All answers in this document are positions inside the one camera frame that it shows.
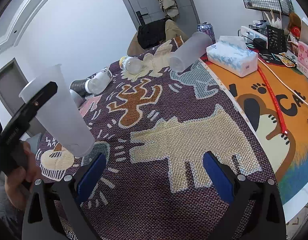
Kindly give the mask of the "person's left hand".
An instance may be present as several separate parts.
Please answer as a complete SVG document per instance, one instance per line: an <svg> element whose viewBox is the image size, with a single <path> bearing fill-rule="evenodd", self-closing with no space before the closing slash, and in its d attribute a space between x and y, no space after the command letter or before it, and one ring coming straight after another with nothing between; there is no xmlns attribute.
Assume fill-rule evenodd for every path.
<svg viewBox="0 0 308 240"><path fill-rule="evenodd" d="M23 152L27 156L28 168L25 170L19 167L12 171L9 176L5 176L5 191L11 204L24 211L27 205L27 196L21 191L22 182L26 180L31 183L31 190L33 183L37 179L41 179L41 169L36 165L35 154L31 152L31 146L28 142L22 142Z"/></svg>

